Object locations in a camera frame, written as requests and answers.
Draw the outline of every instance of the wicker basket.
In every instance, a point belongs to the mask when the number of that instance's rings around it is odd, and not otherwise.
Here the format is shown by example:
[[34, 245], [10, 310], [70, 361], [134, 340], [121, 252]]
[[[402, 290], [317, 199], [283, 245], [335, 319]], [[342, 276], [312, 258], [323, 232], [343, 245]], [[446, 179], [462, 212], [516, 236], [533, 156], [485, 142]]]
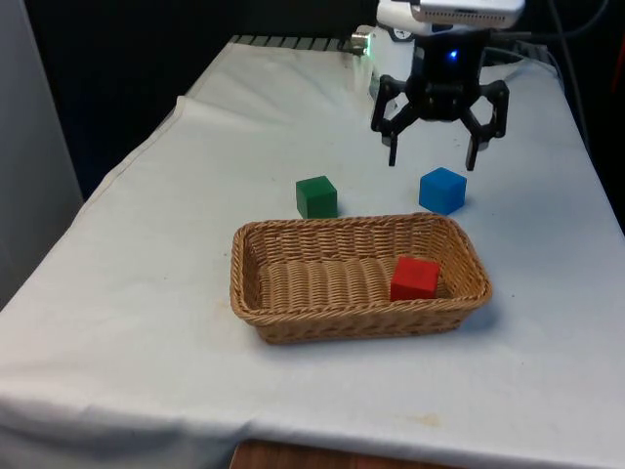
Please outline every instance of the wicker basket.
[[[389, 301], [401, 255], [440, 263], [437, 299]], [[445, 332], [492, 294], [467, 236], [433, 214], [250, 223], [230, 275], [232, 309], [271, 344]]]

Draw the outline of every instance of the white tablecloth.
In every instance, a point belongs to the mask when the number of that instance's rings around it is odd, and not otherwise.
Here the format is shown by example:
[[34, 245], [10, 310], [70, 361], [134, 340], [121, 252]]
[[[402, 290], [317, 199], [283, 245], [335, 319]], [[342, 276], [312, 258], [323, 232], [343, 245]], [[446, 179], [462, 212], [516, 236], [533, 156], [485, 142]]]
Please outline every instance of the white tablecloth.
[[272, 347], [232, 313], [232, 235], [297, 218], [296, 181], [325, 174], [343, 215], [371, 215], [466, 174], [459, 123], [414, 125], [389, 168], [354, 64], [230, 45], [104, 180], [0, 314], [0, 467], [219, 467], [247, 438], [625, 467], [625, 243], [539, 65], [483, 72], [509, 82], [509, 134], [453, 217], [495, 294], [460, 330]]

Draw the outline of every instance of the green cube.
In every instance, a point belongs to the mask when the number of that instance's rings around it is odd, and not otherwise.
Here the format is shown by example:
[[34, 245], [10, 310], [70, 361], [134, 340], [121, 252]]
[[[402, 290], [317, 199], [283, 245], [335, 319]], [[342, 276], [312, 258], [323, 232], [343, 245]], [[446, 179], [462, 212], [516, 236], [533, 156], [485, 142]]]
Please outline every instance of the green cube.
[[297, 209], [303, 218], [336, 218], [336, 189], [325, 176], [299, 181], [295, 184]]

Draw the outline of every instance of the red cube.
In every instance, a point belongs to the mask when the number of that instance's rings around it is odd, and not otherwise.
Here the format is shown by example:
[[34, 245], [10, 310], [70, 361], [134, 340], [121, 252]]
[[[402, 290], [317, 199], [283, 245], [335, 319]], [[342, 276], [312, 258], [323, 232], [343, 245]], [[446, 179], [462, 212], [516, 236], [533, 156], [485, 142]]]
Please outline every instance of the red cube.
[[436, 262], [400, 257], [391, 280], [391, 301], [436, 298], [439, 273]]

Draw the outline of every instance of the basket rim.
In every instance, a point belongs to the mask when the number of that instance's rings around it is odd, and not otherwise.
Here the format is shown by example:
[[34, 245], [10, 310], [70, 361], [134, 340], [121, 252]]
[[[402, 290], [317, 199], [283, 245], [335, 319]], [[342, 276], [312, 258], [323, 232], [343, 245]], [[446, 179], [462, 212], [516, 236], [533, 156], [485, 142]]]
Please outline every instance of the basket rim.
[[[297, 309], [275, 309], [275, 308], [250, 308], [244, 301], [242, 285], [237, 282], [243, 274], [243, 254], [245, 248], [245, 237], [252, 231], [261, 230], [265, 227], [292, 227], [298, 225], [328, 227], [333, 225], [350, 226], [362, 223], [374, 222], [378, 225], [396, 223], [398, 221], [431, 219], [447, 225], [460, 238], [460, 241], [467, 248], [471, 257], [471, 262], [475, 273], [480, 277], [481, 291], [476, 295], [458, 296], [454, 298], [437, 298], [433, 300], [408, 300], [408, 301], [377, 301], [360, 305], [344, 305], [323, 307], [306, 307]], [[492, 297], [492, 285], [488, 274], [483, 267], [478, 254], [464, 233], [460, 225], [455, 220], [443, 217], [434, 213], [417, 212], [407, 215], [383, 215], [369, 217], [349, 217], [337, 219], [315, 219], [315, 220], [268, 220], [264, 222], [250, 222], [239, 228], [234, 234], [232, 241], [232, 255], [230, 264], [230, 305], [234, 313], [242, 320], [255, 326], [268, 326], [276, 323], [286, 323], [300, 320], [331, 320], [336, 317], [344, 318], [345, 315], [354, 318], [369, 315], [373, 312], [384, 314], [390, 312], [445, 312], [458, 310], [475, 310], [490, 300]]]

